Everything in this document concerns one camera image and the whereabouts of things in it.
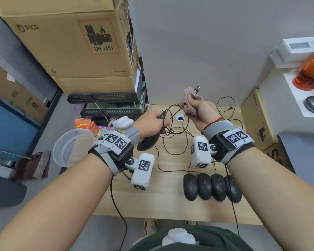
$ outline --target person's left hand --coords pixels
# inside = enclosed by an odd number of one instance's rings
[[[163,127],[163,119],[157,119],[157,116],[161,115],[161,111],[149,110],[146,111],[137,121],[134,122],[134,126],[140,131],[141,140],[148,136],[157,134]],[[171,120],[165,118],[164,127],[170,126]]]

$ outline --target orange box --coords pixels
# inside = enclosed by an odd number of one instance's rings
[[[96,125],[96,123],[89,119],[77,118],[75,121],[75,127],[91,130],[94,136],[96,136],[99,132],[99,127]]]

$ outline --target blue panel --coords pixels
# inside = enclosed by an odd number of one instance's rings
[[[0,106],[0,149],[25,155],[38,130]],[[19,161],[19,157],[0,153],[0,156]]]

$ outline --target person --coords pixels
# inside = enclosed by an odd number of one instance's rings
[[[198,111],[191,117],[199,131],[220,118],[208,101],[188,98]],[[149,110],[134,126],[141,139],[157,134],[161,112]],[[170,119],[164,125],[169,126]],[[244,197],[284,250],[314,251],[314,188],[255,147],[228,162],[227,167]],[[61,174],[16,215],[0,232],[2,250],[69,250],[104,196],[112,173],[94,154],[88,154]],[[176,243],[160,250],[251,250],[236,234],[221,228],[188,226],[200,245]],[[167,232],[158,232],[131,250],[161,245]]]

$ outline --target person's left arm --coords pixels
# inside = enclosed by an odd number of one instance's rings
[[[143,114],[134,126],[141,138],[157,134],[160,111]],[[165,126],[171,124],[165,120]],[[112,173],[89,154],[62,173],[0,232],[1,250],[69,250],[104,196]]]

